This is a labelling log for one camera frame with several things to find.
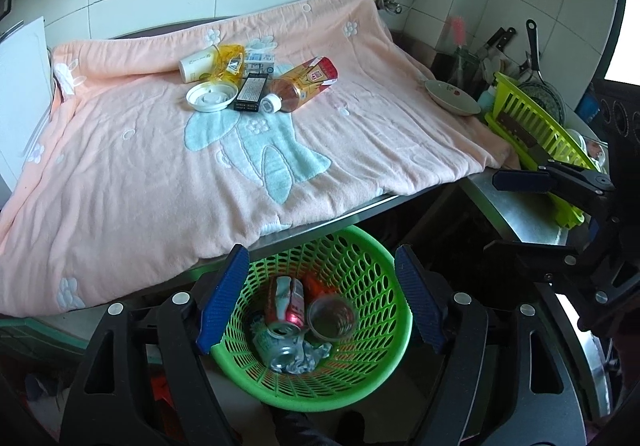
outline pink brush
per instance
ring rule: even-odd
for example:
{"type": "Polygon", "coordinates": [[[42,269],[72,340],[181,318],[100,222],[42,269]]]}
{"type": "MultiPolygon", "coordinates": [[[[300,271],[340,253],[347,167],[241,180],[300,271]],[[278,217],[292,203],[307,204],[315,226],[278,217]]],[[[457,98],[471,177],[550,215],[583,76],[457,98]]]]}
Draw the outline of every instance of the pink brush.
{"type": "Polygon", "coordinates": [[[458,46],[458,88],[463,88],[464,85],[464,72],[462,67],[462,47],[465,45],[465,21],[461,16],[454,16],[451,19],[451,28],[453,29],[453,40],[458,46]]]}

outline red can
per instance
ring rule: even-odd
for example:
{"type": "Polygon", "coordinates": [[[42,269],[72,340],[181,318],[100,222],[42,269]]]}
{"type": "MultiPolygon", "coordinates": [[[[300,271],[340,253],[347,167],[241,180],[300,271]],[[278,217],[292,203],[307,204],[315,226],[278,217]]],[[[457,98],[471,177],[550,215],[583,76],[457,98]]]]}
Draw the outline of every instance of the red can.
{"type": "Polygon", "coordinates": [[[291,276],[274,276],[269,280],[264,322],[277,338],[298,334],[305,326],[305,291],[291,276]]]}

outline frying pan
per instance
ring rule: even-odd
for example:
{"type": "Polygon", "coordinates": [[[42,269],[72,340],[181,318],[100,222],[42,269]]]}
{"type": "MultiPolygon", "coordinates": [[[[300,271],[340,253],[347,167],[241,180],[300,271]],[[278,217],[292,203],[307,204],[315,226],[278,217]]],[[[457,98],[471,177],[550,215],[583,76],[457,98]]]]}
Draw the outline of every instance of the frying pan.
{"type": "Polygon", "coordinates": [[[538,48],[538,25],[533,20],[527,20],[527,36],[531,48],[531,75],[529,79],[519,85],[519,88],[538,103],[558,122],[564,125],[566,111],[562,96],[554,87],[542,79],[540,73],[540,50],[538,48]]]}

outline yellow plastic wrapper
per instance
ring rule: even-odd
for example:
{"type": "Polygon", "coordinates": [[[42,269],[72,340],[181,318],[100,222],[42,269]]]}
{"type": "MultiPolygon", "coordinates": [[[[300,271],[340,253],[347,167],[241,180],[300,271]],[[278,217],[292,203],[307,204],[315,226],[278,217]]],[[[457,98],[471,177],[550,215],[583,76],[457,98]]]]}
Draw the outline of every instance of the yellow plastic wrapper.
{"type": "Polygon", "coordinates": [[[244,71],[244,47],[242,45],[219,45],[219,64],[214,64],[209,80],[226,80],[240,88],[244,71]]]}

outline metal screw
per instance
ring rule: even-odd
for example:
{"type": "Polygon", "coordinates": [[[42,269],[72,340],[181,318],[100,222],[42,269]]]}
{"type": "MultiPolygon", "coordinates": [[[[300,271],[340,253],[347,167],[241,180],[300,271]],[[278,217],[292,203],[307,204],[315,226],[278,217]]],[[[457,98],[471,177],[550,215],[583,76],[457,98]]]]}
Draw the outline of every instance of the metal screw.
{"type": "Polygon", "coordinates": [[[453,301],[458,305],[470,305],[471,296],[469,296],[466,292],[456,292],[453,295],[453,301]]]}
{"type": "Polygon", "coordinates": [[[606,302],[609,301],[609,296],[607,296],[607,293],[604,291],[598,291],[596,292],[596,302],[604,305],[606,304],[606,302]]]}
{"type": "Polygon", "coordinates": [[[529,317],[536,315],[536,310],[528,303],[520,305],[520,312],[522,312],[525,316],[529,316],[529,317]]]}
{"type": "Polygon", "coordinates": [[[122,303],[113,303],[109,305],[107,312],[111,314],[111,316],[116,316],[120,314],[124,310],[124,305],[122,303]]]}
{"type": "Polygon", "coordinates": [[[184,305],[189,301],[189,299],[190,299],[190,296],[188,292],[177,292],[174,294],[174,297],[171,298],[171,301],[174,302],[176,305],[184,305]]]}

